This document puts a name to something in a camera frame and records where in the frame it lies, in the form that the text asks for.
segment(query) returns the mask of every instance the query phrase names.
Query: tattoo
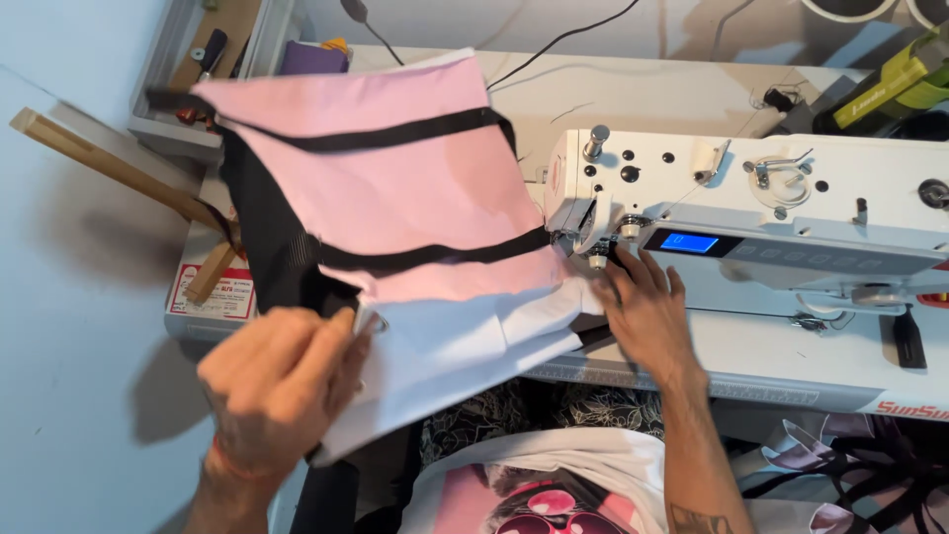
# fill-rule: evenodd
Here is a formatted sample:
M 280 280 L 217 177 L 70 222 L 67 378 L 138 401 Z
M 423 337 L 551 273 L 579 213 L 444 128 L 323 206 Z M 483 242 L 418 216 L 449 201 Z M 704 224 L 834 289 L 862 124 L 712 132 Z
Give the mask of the tattoo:
M 672 510 L 671 528 L 676 534 L 734 534 L 728 518 L 723 515 L 705 515 L 669 504 Z

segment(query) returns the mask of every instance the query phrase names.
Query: black cable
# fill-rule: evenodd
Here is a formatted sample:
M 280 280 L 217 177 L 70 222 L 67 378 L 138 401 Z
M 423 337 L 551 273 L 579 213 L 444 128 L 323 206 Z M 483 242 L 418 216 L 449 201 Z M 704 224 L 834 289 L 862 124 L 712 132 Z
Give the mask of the black cable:
M 396 61 L 399 62 L 399 65 L 401 65 L 401 66 L 404 67 L 404 66 L 405 66 L 405 63 L 403 63 L 402 60 L 399 59 L 399 56 L 396 55 L 396 51 L 393 50 L 392 47 L 390 47 L 389 44 L 385 42 L 385 39 L 382 39 L 382 36 L 379 35 L 378 33 L 376 33 L 376 31 L 375 31 L 374 29 L 372 29 L 371 26 L 369 26 L 369 23 L 363 22 L 363 24 L 365 24 L 365 28 L 366 28 L 366 29 L 368 29 L 369 31 L 371 31 L 372 34 L 376 36 L 376 39 L 379 39 L 380 41 L 382 41 L 382 43 L 385 45 L 385 49 L 389 50 L 389 53 L 392 54 L 392 57 L 396 58 Z
M 508 72 L 508 73 L 504 76 L 504 78 L 501 78 L 500 80 L 491 83 L 491 84 L 487 87 L 486 90 L 491 90 L 492 87 L 494 87 L 494 86 L 500 84 L 501 82 L 507 80 L 508 78 L 511 78 L 511 76 L 513 76 L 514 74 L 520 72 L 520 70 L 521 70 L 522 68 L 524 68 L 524 67 L 530 65 L 531 63 L 533 63 L 533 60 L 539 58 L 539 57 L 541 56 L 541 54 L 543 54 L 544 52 L 548 51 L 548 50 L 550 49 L 550 47 L 552 47 L 552 46 L 556 45 L 557 43 L 559 43 L 561 39 L 563 39 L 563 38 L 565 38 L 565 37 L 569 37 L 570 35 L 575 35 L 575 34 L 577 34 L 577 33 L 583 33 L 584 31 L 587 31 L 588 29 L 594 29 L 594 28 L 597 28 L 598 26 L 602 26 L 602 25 L 606 24 L 607 22 L 609 22 L 609 21 L 611 21 L 611 20 L 618 19 L 618 18 L 622 17 L 623 15 L 625 15 L 627 11 L 632 10 L 632 9 L 633 9 L 633 6 L 635 6 L 637 3 L 639 3 L 639 1 L 640 1 L 640 0 L 633 0 L 633 2 L 632 2 L 629 6 L 626 6 L 626 9 L 625 9 L 625 10 L 622 10 L 622 11 L 620 11 L 619 13 L 616 13 L 615 15 L 613 15 L 613 16 L 607 18 L 607 19 L 604 19 L 604 20 L 602 20 L 602 21 L 600 21 L 600 22 L 598 22 L 598 23 L 596 23 L 596 24 L 591 24 L 590 26 L 587 26 L 586 28 L 572 29 L 571 31 L 568 31 L 567 33 L 564 33 L 564 34 L 558 36 L 558 37 L 557 37 L 556 39 L 554 39 L 553 41 L 550 41 L 550 44 L 549 44 L 549 45 L 547 45 L 547 46 L 541 48 L 541 50 L 540 50 L 539 52 L 537 52 L 536 54 L 534 54 L 533 56 L 531 56 L 529 60 L 527 60 L 526 62 L 524 62 L 524 65 L 522 65 L 522 66 L 520 66 L 520 67 L 518 67 L 518 68 L 512 70 L 511 72 Z

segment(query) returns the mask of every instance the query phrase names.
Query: black mesh fabric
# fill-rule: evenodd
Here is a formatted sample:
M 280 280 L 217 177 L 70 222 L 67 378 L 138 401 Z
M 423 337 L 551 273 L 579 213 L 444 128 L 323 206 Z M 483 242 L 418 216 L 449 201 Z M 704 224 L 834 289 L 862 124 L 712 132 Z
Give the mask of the black mesh fabric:
M 267 167 L 239 135 L 226 128 L 220 132 L 220 177 L 231 190 L 241 222 L 260 313 L 274 306 L 302 306 L 327 317 L 343 306 L 355 309 L 359 289 L 320 272 L 319 241 L 304 231 Z

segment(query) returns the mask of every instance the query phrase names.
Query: industrial sewing machine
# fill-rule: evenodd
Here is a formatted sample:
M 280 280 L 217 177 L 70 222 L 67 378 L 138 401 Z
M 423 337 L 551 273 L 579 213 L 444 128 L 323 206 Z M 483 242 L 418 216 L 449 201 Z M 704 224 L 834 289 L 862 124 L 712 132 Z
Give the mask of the industrial sewing machine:
M 689 308 L 843 328 L 949 291 L 947 181 L 946 143 L 596 126 L 560 138 L 544 211 L 589 268 L 611 241 L 655 251 Z

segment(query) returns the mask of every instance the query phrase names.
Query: blue lcd screen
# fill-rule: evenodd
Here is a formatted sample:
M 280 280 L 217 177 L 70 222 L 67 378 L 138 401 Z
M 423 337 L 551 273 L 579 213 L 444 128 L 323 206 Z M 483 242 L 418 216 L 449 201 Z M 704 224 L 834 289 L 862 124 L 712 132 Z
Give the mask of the blue lcd screen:
M 696 254 L 705 254 L 712 248 L 712 245 L 718 242 L 718 238 L 706 238 L 705 236 L 690 236 L 688 234 L 669 234 L 665 239 L 661 249 L 681 250 L 683 252 L 694 252 Z

